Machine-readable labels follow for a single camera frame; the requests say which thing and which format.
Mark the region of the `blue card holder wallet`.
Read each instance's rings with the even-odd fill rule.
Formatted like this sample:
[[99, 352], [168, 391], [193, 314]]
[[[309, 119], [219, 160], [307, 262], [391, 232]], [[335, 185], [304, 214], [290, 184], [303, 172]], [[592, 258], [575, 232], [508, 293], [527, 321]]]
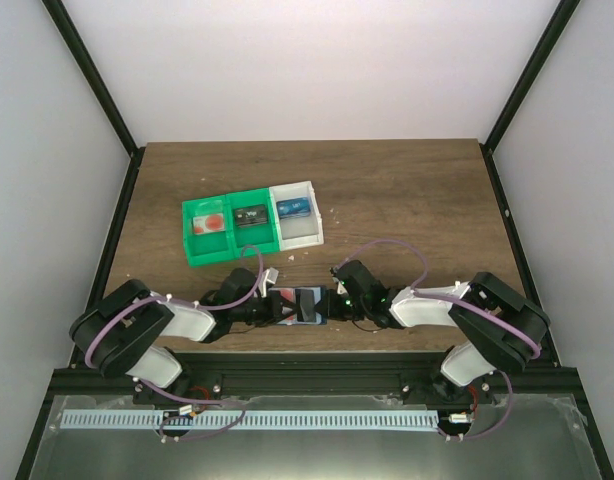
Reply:
[[278, 287], [271, 292], [278, 292], [284, 300], [279, 325], [321, 326], [327, 323], [327, 318], [316, 311], [316, 304], [323, 299], [323, 287]]

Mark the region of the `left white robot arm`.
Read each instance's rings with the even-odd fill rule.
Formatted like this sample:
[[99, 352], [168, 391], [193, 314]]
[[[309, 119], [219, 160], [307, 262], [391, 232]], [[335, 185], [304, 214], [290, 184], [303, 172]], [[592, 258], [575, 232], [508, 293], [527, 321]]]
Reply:
[[135, 377], [178, 404], [190, 395], [192, 381], [181, 361], [156, 341], [179, 337], [212, 343], [236, 323], [263, 328], [303, 318], [306, 296], [277, 288], [276, 279], [273, 268], [257, 274], [236, 268], [218, 289], [194, 302], [160, 295], [131, 279], [78, 317], [69, 335], [86, 366], [101, 376]]

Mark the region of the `white translucent bin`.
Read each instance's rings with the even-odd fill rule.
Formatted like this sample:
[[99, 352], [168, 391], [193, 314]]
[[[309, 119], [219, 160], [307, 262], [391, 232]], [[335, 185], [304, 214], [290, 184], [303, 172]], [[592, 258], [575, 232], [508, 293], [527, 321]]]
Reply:
[[[281, 251], [303, 249], [324, 243], [322, 218], [311, 181], [275, 185], [271, 186], [269, 191]], [[298, 197], [307, 197], [310, 200], [311, 215], [280, 220], [276, 211], [276, 202]]]

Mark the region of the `black VIP credit card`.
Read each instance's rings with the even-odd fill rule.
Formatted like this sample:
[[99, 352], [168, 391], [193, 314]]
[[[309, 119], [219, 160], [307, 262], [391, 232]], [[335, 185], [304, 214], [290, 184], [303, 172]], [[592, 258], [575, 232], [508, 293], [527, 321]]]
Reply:
[[297, 289], [295, 291], [297, 298], [297, 321], [299, 323], [315, 324], [316, 320], [306, 319], [306, 303], [308, 299], [315, 299], [315, 292], [311, 289]]

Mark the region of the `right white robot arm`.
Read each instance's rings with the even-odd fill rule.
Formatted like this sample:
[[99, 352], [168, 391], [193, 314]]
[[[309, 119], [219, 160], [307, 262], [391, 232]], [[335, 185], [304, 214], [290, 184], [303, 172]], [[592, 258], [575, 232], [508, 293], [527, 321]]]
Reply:
[[451, 327], [466, 341], [449, 349], [432, 375], [434, 396], [459, 399], [477, 378], [499, 371], [521, 373], [540, 356], [551, 321], [490, 272], [444, 288], [387, 287], [358, 260], [332, 270], [336, 287], [321, 295], [315, 311], [341, 321], [370, 320], [383, 329]]

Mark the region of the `green bin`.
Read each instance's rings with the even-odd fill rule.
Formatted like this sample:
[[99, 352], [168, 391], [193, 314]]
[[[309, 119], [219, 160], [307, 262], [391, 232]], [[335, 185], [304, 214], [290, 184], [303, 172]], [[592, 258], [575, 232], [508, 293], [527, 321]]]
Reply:
[[[182, 207], [183, 247], [190, 267], [201, 267], [231, 261], [235, 258], [232, 222], [226, 195], [184, 201]], [[225, 230], [219, 233], [194, 235], [192, 218], [199, 215], [222, 213]]]
[[[246, 190], [229, 193], [228, 214], [232, 222], [232, 232], [237, 253], [246, 246], [255, 246], [262, 254], [277, 253], [280, 251], [279, 233], [272, 208], [271, 195], [268, 188]], [[264, 204], [268, 209], [269, 222], [266, 225], [238, 228], [234, 224], [233, 210], [239, 207]]]

